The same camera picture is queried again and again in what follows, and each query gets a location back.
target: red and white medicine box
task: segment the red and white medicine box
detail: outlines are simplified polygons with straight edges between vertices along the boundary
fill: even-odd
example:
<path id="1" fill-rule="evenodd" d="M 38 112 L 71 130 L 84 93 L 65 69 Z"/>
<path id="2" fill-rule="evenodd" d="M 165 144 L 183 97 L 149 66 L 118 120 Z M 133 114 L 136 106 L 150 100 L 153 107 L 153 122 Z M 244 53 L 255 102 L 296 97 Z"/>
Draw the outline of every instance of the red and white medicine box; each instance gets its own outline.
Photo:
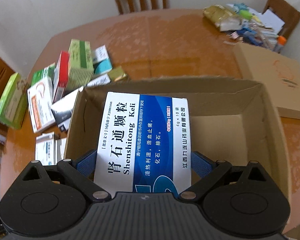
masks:
<path id="1" fill-rule="evenodd" d="M 68 83 L 69 53 L 61 51 L 53 79 L 53 103 L 63 97 Z"/>

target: orange bottle cap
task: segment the orange bottle cap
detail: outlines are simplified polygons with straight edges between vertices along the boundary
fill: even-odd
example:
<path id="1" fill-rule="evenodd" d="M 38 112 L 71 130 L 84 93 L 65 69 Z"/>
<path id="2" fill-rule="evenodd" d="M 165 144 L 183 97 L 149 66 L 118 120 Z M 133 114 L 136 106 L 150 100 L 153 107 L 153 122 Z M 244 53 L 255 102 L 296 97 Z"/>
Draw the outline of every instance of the orange bottle cap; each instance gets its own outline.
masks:
<path id="1" fill-rule="evenodd" d="M 285 45 L 286 42 L 287 42 L 287 39 L 285 37 L 283 37 L 283 36 L 278 37 L 278 44 Z"/>

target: brown table surface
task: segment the brown table surface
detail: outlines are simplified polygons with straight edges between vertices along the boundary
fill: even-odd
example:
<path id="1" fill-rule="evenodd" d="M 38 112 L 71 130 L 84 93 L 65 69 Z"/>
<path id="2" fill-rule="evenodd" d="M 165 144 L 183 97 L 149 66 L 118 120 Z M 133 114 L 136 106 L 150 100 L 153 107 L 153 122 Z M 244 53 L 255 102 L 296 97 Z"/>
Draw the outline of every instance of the brown table surface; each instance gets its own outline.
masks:
<path id="1" fill-rule="evenodd" d="M 106 45 L 114 67 L 121 65 L 131 79 L 180 75 L 220 75 L 241 78 L 229 40 L 202 18 L 201 10 L 166 9 L 131 13 L 79 26 L 51 38 L 35 63 L 43 69 L 68 51 L 71 39 Z M 300 224 L 300 120 L 282 118 L 292 178 L 292 207 L 285 231 Z M 46 132 L 60 133 L 56 126 Z M 9 129 L 0 170 L 3 196 L 23 168 L 34 160 L 35 138 L 26 113 L 20 130 Z"/>

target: blue and white medicine box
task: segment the blue and white medicine box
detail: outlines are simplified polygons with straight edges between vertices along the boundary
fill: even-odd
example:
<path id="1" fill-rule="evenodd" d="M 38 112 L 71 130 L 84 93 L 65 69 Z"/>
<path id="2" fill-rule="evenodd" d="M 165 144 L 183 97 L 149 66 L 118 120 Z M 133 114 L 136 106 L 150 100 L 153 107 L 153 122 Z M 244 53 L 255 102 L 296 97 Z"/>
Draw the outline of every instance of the blue and white medicine box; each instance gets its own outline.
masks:
<path id="1" fill-rule="evenodd" d="M 94 182 L 118 191 L 178 195 L 191 186 L 185 98 L 108 92 Z"/>
<path id="2" fill-rule="evenodd" d="M 112 70 L 112 64 L 105 45 L 92 52 L 92 62 L 94 67 L 92 79 Z"/>

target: open cardboard box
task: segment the open cardboard box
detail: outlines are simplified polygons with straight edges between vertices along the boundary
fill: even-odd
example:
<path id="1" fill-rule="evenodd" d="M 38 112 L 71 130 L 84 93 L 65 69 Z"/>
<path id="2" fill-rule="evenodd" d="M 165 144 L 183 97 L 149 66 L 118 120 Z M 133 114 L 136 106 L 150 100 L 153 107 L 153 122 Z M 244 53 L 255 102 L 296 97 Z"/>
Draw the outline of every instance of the open cardboard box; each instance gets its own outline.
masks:
<path id="1" fill-rule="evenodd" d="M 263 84 L 225 77 L 179 77 L 85 88 L 75 102 L 65 158 L 76 159 L 97 148 L 108 91 L 187 98 L 192 151 L 232 165 L 257 160 L 290 200 L 287 147 L 278 112 Z"/>

